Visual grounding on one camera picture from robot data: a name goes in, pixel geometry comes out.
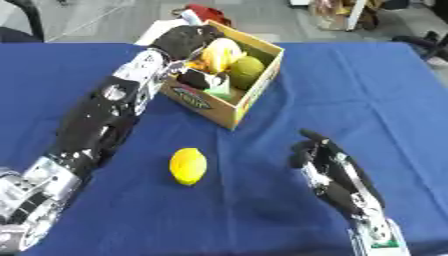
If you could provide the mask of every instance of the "yellow lemon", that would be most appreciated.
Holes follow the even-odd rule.
[[[220,73],[239,58],[246,56],[235,41],[228,38],[218,38],[203,52],[201,59],[207,64],[210,72]]]
[[[183,185],[193,185],[204,176],[207,159],[197,148],[182,148],[171,157],[170,171]]]

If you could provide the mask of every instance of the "table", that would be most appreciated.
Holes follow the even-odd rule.
[[[21,255],[349,255],[345,221],[287,166],[299,128],[333,138],[366,169],[413,255],[448,252],[448,95],[425,63],[393,43],[281,46],[279,76],[234,132],[158,95],[49,236]],[[140,49],[0,44],[0,165],[28,167],[70,106]],[[194,187],[167,169],[182,147],[208,158]]]

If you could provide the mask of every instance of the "green melon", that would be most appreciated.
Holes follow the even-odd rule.
[[[257,58],[242,57],[230,66],[230,84],[247,91],[257,81],[264,69],[264,64]]]

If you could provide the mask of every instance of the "green object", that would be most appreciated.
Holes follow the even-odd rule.
[[[204,92],[211,94],[215,97],[221,98],[223,100],[230,100],[232,98],[232,95],[230,93],[229,82],[212,89],[206,89],[204,90]]]
[[[375,243],[372,245],[372,248],[391,248],[398,247],[398,241],[395,238],[390,239],[387,243],[379,244]]]
[[[241,90],[249,90],[265,69],[255,57],[246,56],[230,66],[230,84]]]

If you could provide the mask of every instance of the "robotic arm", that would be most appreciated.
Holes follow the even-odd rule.
[[[366,173],[330,139],[301,130],[309,140],[293,146],[293,168],[300,168],[316,196],[349,222],[356,256],[409,256],[394,221],[384,214],[384,200]]]
[[[43,239],[125,142],[168,76],[220,36],[211,26],[171,29],[72,108],[54,144],[22,175],[0,168],[0,254]]]

